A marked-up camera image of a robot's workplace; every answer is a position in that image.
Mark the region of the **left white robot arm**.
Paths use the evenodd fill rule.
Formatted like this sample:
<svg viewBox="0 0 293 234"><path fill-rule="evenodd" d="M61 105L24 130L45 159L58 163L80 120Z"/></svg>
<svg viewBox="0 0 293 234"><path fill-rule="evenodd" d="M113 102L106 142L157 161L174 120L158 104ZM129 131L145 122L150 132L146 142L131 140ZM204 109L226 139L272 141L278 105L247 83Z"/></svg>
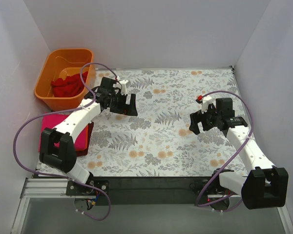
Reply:
<svg viewBox="0 0 293 234"><path fill-rule="evenodd" d="M83 129L103 110L136 117L136 95L127 93L128 80L102 78L100 86L91 89L64 121L54 128L45 128L41 134L40 162L64 173L78 182L83 195L94 190L94 183L78 161L75 141Z"/></svg>

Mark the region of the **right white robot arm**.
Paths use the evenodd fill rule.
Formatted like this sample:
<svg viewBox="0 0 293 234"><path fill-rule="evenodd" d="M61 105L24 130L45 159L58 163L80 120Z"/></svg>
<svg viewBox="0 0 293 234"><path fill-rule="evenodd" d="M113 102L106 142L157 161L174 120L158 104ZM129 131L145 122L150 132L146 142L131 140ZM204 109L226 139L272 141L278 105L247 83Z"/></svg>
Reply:
<svg viewBox="0 0 293 234"><path fill-rule="evenodd" d="M234 171L225 170L228 165L225 163L199 192L195 205L200 206L201 196L211 185L217 194L229 190L232 194L241 196L242 202L250 210L283 207L286 203L289 174L285 168L276 167L251 138L251 128L242 117L235 115L232 99L199 96L196 101L202 107L190 114L190 131L198 135L199 124L203 131L218 128L235 147L234 155L241 157L248 176L242 177Z"/></svg>

